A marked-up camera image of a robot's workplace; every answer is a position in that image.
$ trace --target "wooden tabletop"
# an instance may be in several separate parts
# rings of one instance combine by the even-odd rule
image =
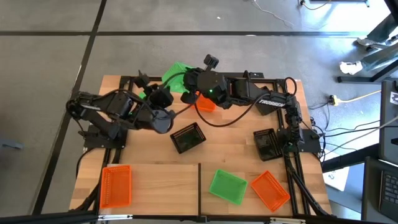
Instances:
[[[120,76],[106,75],[100,95],[119,86]],[[134,86],[133,91],[140,93]],[[173,93],[174,102],[168,109],[179,111],[186,107],[180,93]],[[310,125],[303,85],[297,81],[297,101],[300,102],[304,122]],[[232,106],[228,110],[216,108],[212,113],[202,112],[211,123],[224,124],[234,120],[247,107]],[[197,122],[206,141],[183,154],[173,145],[170,134]],[[100,211],[102,214],[133,215],[198,215],[198,164],[201,164],[201,212],[203,215],[275,215],[292,214],[290,201],[272,213],[248,185],[241,205],[232,204],[209,193],[216,170],[222,169],[251,183],[256,177],[270,171],[289,192],[283,158],[262,162],[254,144],[253,132],[278,128],[277,113],[261,116],[253,108],[237,123],[224,128],[205,124],[193,109],[188,109],[174,120],[167,134],[149,130],[130,130],[127,144],[121,154],[121,164],[132,165],[132,205]],[[95,149],[81,161],[70,208],[79,206],[98,183],[104,149]],[[331,213],[319,160],[310,153],[300,153],[305,183],[315,200]],[[299,213],[303,213],[299,188],[295,185]]]

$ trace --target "green plastic tray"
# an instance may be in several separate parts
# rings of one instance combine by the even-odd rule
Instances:
[[[219,169],[214,175],[209,192],[240,205],[247,186],[246,180]]]
[[[178,72],[185,72],[187,71],[187,68],[193,68],[192,66],[185,65],[182,62],[175,62],[169,70],[163,75],[162,77],[162,82],[166,81],[169,77],[172,75],[178,73]],[[178,75],[174,77],[171,81],[169,81],[168,86],[170,87],[170,91],[177,92],[177,93],[184,93],[187,90],[184,87],[184,82],[183,82],[183,75]]]

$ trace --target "gray floor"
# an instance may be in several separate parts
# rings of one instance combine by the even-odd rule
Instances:
[[[370,8],[364,3],[339,2],[318,11],[298,9],[296,1],[257,1],[293,22],[293,28],[256,9],[250,1],[112,0],[99,29],[315,31],[310,28],[326,24],[318,30],[367,32],[388,14],[385,4],[376,0],[370,1]],[[0,30],[91,30],[99,5],[100,0],[0,0]],[[358,13],[355,18],[350,13],[353,10]],[[0,217],[29,213],[87,40],[0,37],[0,136],[25,145],[21,151],[0,149]],[[366,55],[353,41],[315,37],[97,37],[81,89],[98,92],[103,75],[136,75],[138,69],[162,75],[176,60],[202,67],[204,56],[213,54],[220,59],[219,71],[248,69],[264,72],[269,78],[301,79],[308,105],[324,102],[328,95],[350,99],[380,89],[378,85],[337,84],[336,77],[341,75],[338,63]],[[352,128],[378,120],[379,107],[377,94],[330,107],[329,128]],[[325,127],[325,113],[326,108],[312,111],[321,127]],[[343,143],[354,136],[328,142]],[[347,147],[360,149],[374,142],[377,133]],[[71,123],[44,212],[68,209],[82,143],[76,124]]]

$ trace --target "black wire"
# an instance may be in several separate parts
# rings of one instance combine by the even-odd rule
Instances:
[[[372,130],[372,129],[376,129],[376,128],[378,128],[378,127],[365,128],[365,129],[359,129],[359,130],[353,130],[353,131],[345,131],[345,132],[342,132],[342,133],[332,134],[332,135],[325,136],[325,137],[334,137],[334,136],[339,136],[341,134],[354,133],[354,132],[358,132],[358,131],[367,131],[367,130]],[[385,126],[383,128],[398,128],[398,126],[396,126],[396,125],[395,126]]]
[[[320,154],[320,157],[319,157],[319,160],[320,160],[322,158],[322,156],[325,156],[325,148],[326,148],[326,144],[327,143],[326,143],[325,133],[323,132],[323,130],[317,125],[314,125],[314,127],[318,128],[322,132],[323,147],[321,149],[321,154]]]
[[[137,101],[139,101],[139,102],[146,103],[146,102],[145,102],[143,99],[141,99],[137,94],[133,93],[133,92],[130,91],[130,90],[125,90],[125,89],[115,89],[115,90],[112,90],[112,91],[110,91],[110,92],[108,92],[108,93],[106,93],[106,94],[104,94],[104,95],[102,95],[102,96],[97,96],[96,98],[93,98],[93,100],[102,99],[102,98],[104,98],[104,97],[106,97],[106,96],[109,96],[109,95],[112,94],[112,93],[116,93],[117,91],[121,91],[121,92],[128,93],[128,94],[130,95],[131,98],[134,98],[135,100],[137,100]]]
[[[76,178],[77,178],[77,175],[79,174],[79,167],[80,167],[81,159],[82,159],[87,153],[91,152],[91,150],[93,150],[93,149],[94,149],[94,148],[88,148],[87,151],[85,151],[85,152],[79,157],[79,159],[77,160],[77,164],[76,164]]]
[[[326,104],[326,107],[328,108],[328,116],[327,116],[327,118],[326,118],[326,127],[325,127],[325,131],[328,129],[328,127],[329,127],[329,122],[330,122],[329,104]]]
[[[290,97],[293,97],[293,96],[295,96],[296,93],[297,93],[297,83],[296,83],[296,80],[294,80],[294,78],[292,78],[292,77],[287,77],[287,78],[285,78],[284,86],[285,86],[285,91],[286,91],[286,93],[288,93],[288,91],[287,91],[287,80],[291,80],[291,81],[293,82],[293,84],[294,84],[294,92],[293,92],[293,94],[290,95]]]
[[[187,107],[185,107],[184,109],[182,109],[182,110],[180,110],[179,112],[177,112],[175,115],[177,116],[177,115],[179,115],[179,114],[183,113],[184,111],[186,111],[187,109],[189,109],[191,106],[193,106],[193,104],[191,104],[191,105],[188,105],[188,106],[187,106]]]
[[[316,110],[316,109],[319,109],[319,108],[322,108],[322,107],[326,106],[327,104],[328,104],[328,102],[326,102],[326,103],[318,103],[318,104],[315,104],[315,105],[313,105],[313,106],[309,106],[308,109],[309,109],[309,110]]]
[[[229,126],[229,125],[231,125],[231,124],[234,124],[235,122],[239,121],[244,115],[246,115],[246,114],[249,112],[249,110],[250,110],[261,98],[263,98],[264,96],[267,96],[267,95],[269,95],[269,93],[265,93],[265,94],[263,94],[263,95],[257,97],[257,99],[249,106],[249,108],[248,108],[246,111],[243,112],[243,114],[241,114],[240,116],[238,116],[235,120],[233,120],[233,121],[231,121],[231,122],[229,122],[229,123],[226,123],[226,124],[211,124],[210,122],[208,122],[208,121],[200,114],[196,102],[195,102],[195,110],[197,111],[197,114],[199,115],[200,119],[201,119],[204,123],[206,123],[206,124],[208,124],[208,125],[210,125],[210,126],[212,126],[212,127],[215,127],[215,128],[227,127],[227,126]]]
[[[75,120],[76,123],[79,125],[79,128],[80,128],[81,134],[83,135],[83,138],[85,138],[85,137],[86,137],[85,131],[83,130],[83,127],[81,126],[79,120],[77,120],[77,119],[74,119],[74,120]]]
[[[336,145],[336,144],[332,144],[332,143],[327,143],[327,144],[329,144],[329,145],[331,145],[331,146],[337,146],[337,147],[338,147],[338,145]],[[357,151],[357,149],[354,149],[354,148],[346,148],[346,147],[340,147],[340,149],[347,149],[347,150],[355,150],[355,151]]]
[[[332,130],[325,130],[325,131],[336,131],[336,130],[346,130],[346,131],[354,131],[354,130],[356,130],[357,128],[359,128],[359,127],[361,127],[361,126],[365,126],[365,125],[368,125],[368,124],[373,124],[373,123],[376,123],[376,122],[379,122],[380,120],[377,120],[377,121],[373,121],[373,122],[369,122],[369,123],[366,123],[366,124],[360,124],[360,125],[357,125],[354,129],[347,129],[347,128],[335,128],[335,129],[332,129]]]
[[[163,82],[163,86],[166,87],[167,84],[169,83],[169,81],[171,81],[171,79],[175,78],[176,76],[183,75],[183,74],[185,74],[185,72],[178,72],[178,73],[170,76],[166,81]]]
[[[195,102],[194,102],[194,103],[188,105],[188,106],[185,107],[184,109],[182,109],[182,110],[180,110],[179,112],[177,112],[177,113],[175,114],[175,116],[177,116],[177,115],[183,113],[184,111],[186,111],[187,109],[189,109],[191,106],[193,106],[193,105],[197,102],[197,100],[199,99],[200,95],[201,95],[201,93],[199,93],[199,95],[198,95],[197,98],[195,99]]]

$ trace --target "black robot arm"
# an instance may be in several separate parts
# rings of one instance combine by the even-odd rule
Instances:
[[[229,78],[212,71],[217,66],[218,59],[211,55],[206,56],[204,63],[207,65],[205,69],[193,68],[185,73],[184,86],[189,92],[181,97],[184,103],[194,104],[196,92],[199,92],[223,109],[232,105],[247,106],[256,103],[283,108],[286,110],[285,120],[288,124],[287,140],[295,145],[303,143],[300,105],[294,95],[274,92],[266,86],[259,88],[251,81],[248,71],[244,71],[242,78]]]
[[[67,102],[67,111],[77,121],[89,121],[106,139],[116,139],[123,129],[150,129],[160,134],[170,131],[175,116],[173,111],[165,109],[173,102],[170,88],[156,84],[148,86],[149,78],[141,73],[134,83],[144,88],[147,95],[144,99],[124,89],[113,90],[103,96],[79,92]],[[107,115],[110,121],[98,112]]]

